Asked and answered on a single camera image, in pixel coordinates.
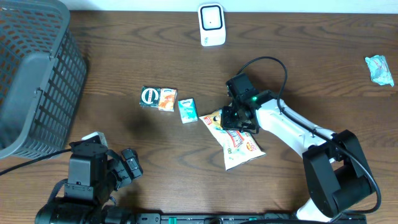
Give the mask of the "cream wipes pack blue edges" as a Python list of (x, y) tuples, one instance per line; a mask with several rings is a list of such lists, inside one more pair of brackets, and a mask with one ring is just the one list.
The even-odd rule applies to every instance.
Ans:
[(225, 170), (266, 155), (250, 133), (223, 129), (221, 115), (222, 111), (217, 110), (200, 119), (223, 148)]

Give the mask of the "teal white Kleenex tissue pack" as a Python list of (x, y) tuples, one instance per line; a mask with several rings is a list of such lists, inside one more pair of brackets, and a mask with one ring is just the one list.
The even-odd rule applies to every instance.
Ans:
[(197, 109), (193, 98), (178, 101), (178, 109), (183, 124), (198, 121)]

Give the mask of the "orange tissue pack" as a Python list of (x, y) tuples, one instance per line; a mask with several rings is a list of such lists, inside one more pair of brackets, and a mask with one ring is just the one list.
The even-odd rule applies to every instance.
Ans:
[(160, 91), (158, 110), (173, 112), (176, 98), (177, 98), (176, 89), (162, 88)]

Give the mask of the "black healing ointment box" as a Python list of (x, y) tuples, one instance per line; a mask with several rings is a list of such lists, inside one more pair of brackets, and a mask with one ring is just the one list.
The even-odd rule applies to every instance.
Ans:
[(139, 102), (140, 106), (157, 108), (159, 106), (160, 92), (160, 88), (143, 86)]

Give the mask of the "green soft wipes pack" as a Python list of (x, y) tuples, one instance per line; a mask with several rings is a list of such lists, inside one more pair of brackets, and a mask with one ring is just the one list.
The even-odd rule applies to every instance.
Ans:
[(366, 57), (364, 60), (368, 66), (372, 82), (377, 83), (380, 86), (390, 85), (391, 87), (394, 87), (394, 80), (385, 56), (375, 55), (373, 57)]

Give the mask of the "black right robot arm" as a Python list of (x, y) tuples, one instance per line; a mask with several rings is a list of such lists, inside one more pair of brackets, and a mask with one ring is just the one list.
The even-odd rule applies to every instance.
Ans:
[(226, 87), (232, 103), (221, 112), (224, 130), (263, 129), (303, 159), (310, 199), (296, 211), (299, 220), (332, 221), (375, 192), (373, 175), (354, 133), (335, 133), (313, 124), (274, 92), (259, 92), (244, 73), (228, 80)]

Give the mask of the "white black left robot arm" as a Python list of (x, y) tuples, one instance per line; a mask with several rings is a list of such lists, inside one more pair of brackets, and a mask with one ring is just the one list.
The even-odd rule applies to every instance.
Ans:
[(119, 155), (95, 138), (70, 143), (68, 178), (55, 185), (35, 224), (135, 223), (136, 216), (115, 205), (111, 194), (142, 177), (137, 152)]

